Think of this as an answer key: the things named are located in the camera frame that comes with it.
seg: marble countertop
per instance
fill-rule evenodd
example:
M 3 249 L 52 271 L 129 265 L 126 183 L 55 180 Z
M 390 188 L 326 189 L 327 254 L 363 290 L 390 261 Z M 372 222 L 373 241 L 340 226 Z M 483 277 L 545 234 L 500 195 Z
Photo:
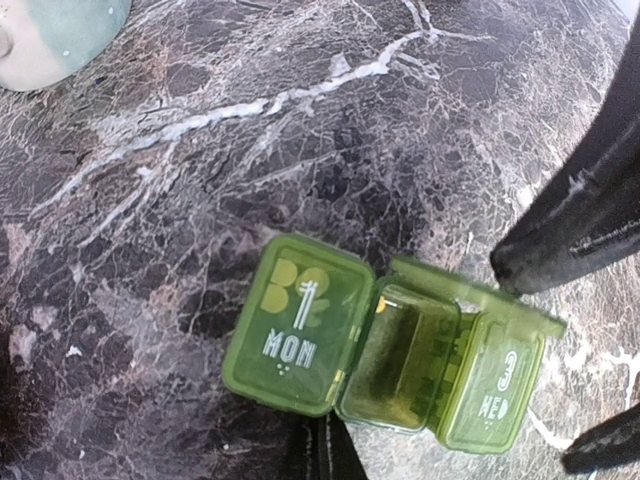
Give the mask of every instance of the marble countertop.
M 264 244 L 491 280 L 626 35 L 604 0 L 138 0 L 77 76 L 0 93 L 2 478 L 275 478 L 294 419 L 220 382 Z M 570 328 L 507 455 L 352 428 L 370 478 L 565 478 L 640 400 L 639 287 L 629 258 L 531 299 Z

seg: open pill compartment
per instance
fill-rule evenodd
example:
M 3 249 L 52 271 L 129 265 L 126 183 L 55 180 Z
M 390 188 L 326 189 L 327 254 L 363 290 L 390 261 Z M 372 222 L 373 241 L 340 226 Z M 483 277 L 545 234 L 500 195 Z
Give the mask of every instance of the open pill compartment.
M 460 304 L 477 311 L 463 313 Z M 308 416 L 499 454 L 515 442 L 545 335 L 565 324 L 457 275 L 395 257 L 388 276 L 300 235 L 266 247 L 223 365 L 237 394 Z

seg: ceramic cup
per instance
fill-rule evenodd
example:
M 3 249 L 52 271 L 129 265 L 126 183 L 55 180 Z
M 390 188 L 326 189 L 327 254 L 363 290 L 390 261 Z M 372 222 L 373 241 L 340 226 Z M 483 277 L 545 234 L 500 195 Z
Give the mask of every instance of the ceramic cup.
M 131 0 L 0 2 L 0 86 L 38 90 L 76 73 L 122 29 Z

